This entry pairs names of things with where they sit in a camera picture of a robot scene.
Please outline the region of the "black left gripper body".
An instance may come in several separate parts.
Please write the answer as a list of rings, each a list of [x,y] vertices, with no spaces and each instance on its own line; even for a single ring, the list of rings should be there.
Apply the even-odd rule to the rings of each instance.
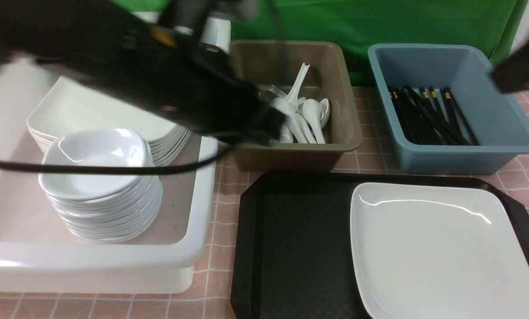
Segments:
[[[237,137],[254,144],[279,139],[286,116],[262,101],[255,85],[236,76],[219,47],[159,45],[147,56],[161,93],[151,113],[228,144]]]

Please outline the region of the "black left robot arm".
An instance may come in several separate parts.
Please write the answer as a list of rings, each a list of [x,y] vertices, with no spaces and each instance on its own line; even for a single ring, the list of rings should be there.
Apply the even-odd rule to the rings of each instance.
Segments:
[[[149,23],[110,0],[0,0],[0,66],[14,56],[224,143],[267,145],[286,117],[201,36],[214,0]]]

